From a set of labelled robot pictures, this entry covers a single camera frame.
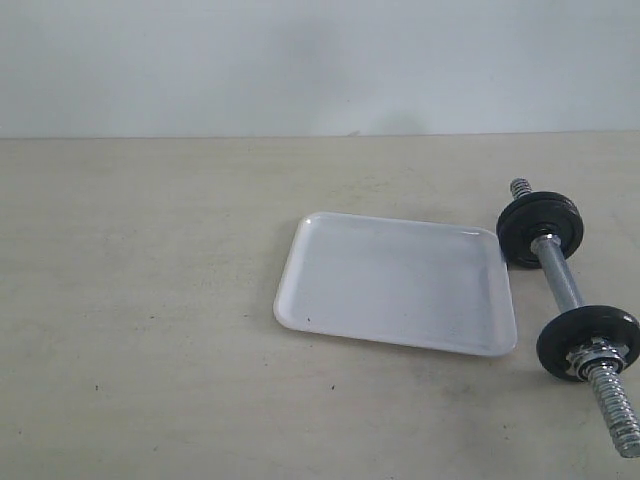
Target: beige table surface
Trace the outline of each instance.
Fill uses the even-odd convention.
[[[585,298],[640,314],[638,133],[0,141],[0,478],[639,478],[538,364],[540,271],[500,359],[273,318],[300,217],[493,230],[520,175],[580,207]]]

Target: dumbbell handle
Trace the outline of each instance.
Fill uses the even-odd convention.
[[[578,285],[560,249],[560,239],[552,234],[541,235],[531,242],[531,251],[540,260],[560,312],[584,306]]]

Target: black weight plate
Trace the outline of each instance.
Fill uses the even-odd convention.
[[[540,268],[531,251],[534,238],[547,233],[557,235],[565,258],[580,246],[584,224],[575,204],[555,192],[533,192],[511,202],[496,224],[500,247],[509,263]]]
[[[567,355],[594,337],[627,346],[627,365],[640,355],[640,323],[636,318],[619,308],[589,305],[560,314],[542,329],[536,344],[538,359],[552,375],[579,382],[578,377],[567,373],[570,367]]]

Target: white tray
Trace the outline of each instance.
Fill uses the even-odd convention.
[[[437,223],[309,215],[274,313],[295,330],[473,355],[506,354],[517,339],[496,236]]]

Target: dumbbell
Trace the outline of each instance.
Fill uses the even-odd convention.
[[[640,323],[615,307],[585,305],[565,260],[584,233],[575,204],[559,193],[532,192],[523,178],[511,182],[511,193],[496,225],[505,260],[542,267],[560,309],[538,337],[538,359],[562,380],[589,382],[616,450],[640,457],[640,421],[619,376],[640,355]]]

